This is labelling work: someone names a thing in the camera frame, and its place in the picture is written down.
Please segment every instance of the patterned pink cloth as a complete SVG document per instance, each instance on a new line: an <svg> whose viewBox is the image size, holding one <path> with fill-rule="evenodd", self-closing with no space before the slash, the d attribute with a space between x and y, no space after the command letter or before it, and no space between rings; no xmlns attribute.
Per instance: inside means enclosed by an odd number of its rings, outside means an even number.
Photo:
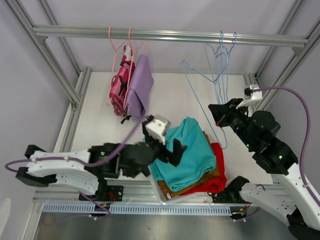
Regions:
<svg viewBox="0 0 320 240"><path fill-rule="evenodd" d="M130 74L130 78L132 78L135 70L135 63L132 62L133 52L130 46L124 46L123 51L124 53L120 63L119 71L117 75L112 78L109 98L111 99L111 104L113 106L115 115L126 117L127 111L124 109L124 100L128 90L130 65L132 64Z"/></svg>

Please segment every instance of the purple cloth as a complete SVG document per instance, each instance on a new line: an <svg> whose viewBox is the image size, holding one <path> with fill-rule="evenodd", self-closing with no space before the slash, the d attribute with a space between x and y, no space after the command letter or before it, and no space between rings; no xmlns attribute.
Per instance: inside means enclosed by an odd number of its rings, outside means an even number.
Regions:
<svg viewBox="0 0 320 240"><path fill-rule="evenodd" d="M141 54L133 72L126 97L127 113L141 119L145 116L149 103L149 95L154 84L149 59Z"/></svg>

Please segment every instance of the brown cloth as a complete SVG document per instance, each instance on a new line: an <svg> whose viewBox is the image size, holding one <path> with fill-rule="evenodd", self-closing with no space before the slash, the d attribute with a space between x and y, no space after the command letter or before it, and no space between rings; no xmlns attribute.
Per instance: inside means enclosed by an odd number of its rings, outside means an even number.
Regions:
<svg viewBox="0 0 320 240"><path fill-rule="evenodd" d="M204 134L208 144L210 145L210 140L209 140L208 135L205 132L203 132L203 134ZM171 191L164 180L159 180L159 181L157 181L157 183L158 183L159 187L161 188L161 191L163 192L165 199L169 200L171 198L177 197L177 196L189 191L190 189L193 189L194 187L198 187L198 186L205 184L211 178L219 177L219 176L220 176L220 172L219 172L218 165L216 164L214 170L205 172L202 175L202 177L198 181L196 181L194 184L187 186L179 191Z"/></svg>

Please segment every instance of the teal cloth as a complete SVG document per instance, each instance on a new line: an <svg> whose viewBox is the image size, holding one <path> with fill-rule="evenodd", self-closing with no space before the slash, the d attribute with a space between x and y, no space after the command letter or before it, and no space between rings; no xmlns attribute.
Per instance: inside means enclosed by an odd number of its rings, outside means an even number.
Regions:
<svg viewBox="0 0 320 240"><path fill-rule="evenodd" d="M216 168L216 156L194 118L185 118L178 127L168 129L166 148L173 150L173 140L178 139L187 149L177 167L159 159L150 165L155 181L164 180L171 191L177 192L197 182L204 173Z"/></svg>

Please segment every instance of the gray floor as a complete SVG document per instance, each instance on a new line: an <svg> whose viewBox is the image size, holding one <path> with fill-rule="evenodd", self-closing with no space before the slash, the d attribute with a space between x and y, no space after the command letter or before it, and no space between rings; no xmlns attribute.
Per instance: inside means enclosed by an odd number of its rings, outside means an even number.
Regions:
<svg viewBox="0 0 320 240"><path fill-rule="evenodd" d="M224 216L118 214L94 221L88 217L51 226L74 214L46 213L34 240L294 240L287 227L261 210L247 222Z"/></svg>

